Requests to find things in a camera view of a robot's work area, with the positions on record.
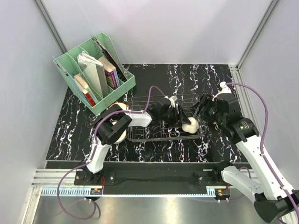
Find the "white flower-shaped bowl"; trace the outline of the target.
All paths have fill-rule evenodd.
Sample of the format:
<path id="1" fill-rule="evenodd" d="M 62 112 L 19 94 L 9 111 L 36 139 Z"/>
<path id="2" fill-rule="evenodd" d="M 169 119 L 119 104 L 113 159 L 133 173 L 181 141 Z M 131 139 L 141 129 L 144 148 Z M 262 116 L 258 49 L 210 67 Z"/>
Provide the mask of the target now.
<path id="1" fill-rule="evenodd" d="M 191 123 L 183 124 L 182 130 L 190 134 L 195 134 L 199 129 L 199 123 L 194 117 L 188 117 L 188 119 Z"/>

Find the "black wire dish rack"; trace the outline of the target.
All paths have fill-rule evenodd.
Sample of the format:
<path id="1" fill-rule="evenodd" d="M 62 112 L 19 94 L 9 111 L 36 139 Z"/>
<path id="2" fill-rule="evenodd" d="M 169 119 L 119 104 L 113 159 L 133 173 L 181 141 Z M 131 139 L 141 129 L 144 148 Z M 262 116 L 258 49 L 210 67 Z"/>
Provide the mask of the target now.
<path id="1" fill-rule="evenodd" d="M 197 94 L 178 94 L 175 108 L 169 109 L 168 114 L 155 117 L 148 127 L 129 127 L 127 139 L 131 142 L 166 141 L 198 139 L 206 133 L 206 126 L 200 116 L 196 116 L 193 106 L 199 101 Z M 199 128 L 195 133 L 182 129 L 187 118 L 195 118 Z"/>

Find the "striped white bowl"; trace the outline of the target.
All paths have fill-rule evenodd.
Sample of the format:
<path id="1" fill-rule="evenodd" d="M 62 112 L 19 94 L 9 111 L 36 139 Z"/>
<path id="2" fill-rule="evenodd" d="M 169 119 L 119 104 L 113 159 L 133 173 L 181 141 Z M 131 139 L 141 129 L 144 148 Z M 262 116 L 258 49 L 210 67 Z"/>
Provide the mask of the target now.
<path id="1" fill-rule="evenodd" d="M 113 103 L 109 106 L 109 108 L 115 108 L 115 107 L 119 107 L 122 110 L 128 110 L 128 106 L 125 103 L 122 103 L 122 102 L 116 102 L 116 103 Z"/>

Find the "white ribbed bowl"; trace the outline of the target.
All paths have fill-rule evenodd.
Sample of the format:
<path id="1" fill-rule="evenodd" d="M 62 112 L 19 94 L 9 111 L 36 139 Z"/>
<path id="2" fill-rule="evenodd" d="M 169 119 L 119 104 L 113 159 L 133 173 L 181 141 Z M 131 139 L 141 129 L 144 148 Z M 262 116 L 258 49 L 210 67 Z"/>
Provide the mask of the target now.
<path id="1" fill-rule="evenodd" d="M 126 135 L 127 135 L 127 131 L 125 130 L 125 131 L 121 134 L 121 136 L 118 138 L 118 140 L 115 142 L 115 144 L 119 144 L 119 143 L 121 143 L 122 141 L 124 141 L 125 138 L 126 138 Z"/>

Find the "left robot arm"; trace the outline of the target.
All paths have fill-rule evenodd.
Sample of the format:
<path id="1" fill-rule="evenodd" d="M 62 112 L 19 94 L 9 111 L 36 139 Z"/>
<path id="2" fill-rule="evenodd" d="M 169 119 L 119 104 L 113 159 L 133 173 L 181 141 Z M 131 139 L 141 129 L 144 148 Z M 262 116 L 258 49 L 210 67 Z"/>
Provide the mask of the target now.
<path id="1" fill-rule="evenodd" d="M 128 127 L 148 127 L 162 121 L 179 127 L 192 125 L 192 121 L 186 116 L 177 99 L 175 95 L 164 96 L 151 104 L 148 98 L 145 108 L 140 111 L 123 109 L 114 104 L 100 115 L 94 126 L 95 146 L 82 167 L 85 180 L 91 185 L 100 181 L 100 171 L 103 169 L 108 149 L 111 145 L 121 142 L 123 133 Z"/>

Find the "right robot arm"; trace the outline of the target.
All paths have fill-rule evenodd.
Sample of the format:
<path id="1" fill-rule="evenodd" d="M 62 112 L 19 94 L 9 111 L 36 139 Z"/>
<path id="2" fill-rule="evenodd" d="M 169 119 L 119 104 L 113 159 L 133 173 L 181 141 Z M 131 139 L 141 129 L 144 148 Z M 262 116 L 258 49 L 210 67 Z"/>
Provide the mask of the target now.
<path id="1" fill-rule="evenodd" d="M 254 205 L 260 218 L 271 223 L 299 206 L 299 192 L 283 177 L 265 148 L 254 123 L 242 115 L 233 93 L 220 93 L 213 98 L 203 94 L 191 111 L 203 120 L 216 123 L 231 144 L 242 152 L 258 181 L 241 173 L 231 162 L 217 163 L 212 170 L 213 182 L 237 188 Z"/>

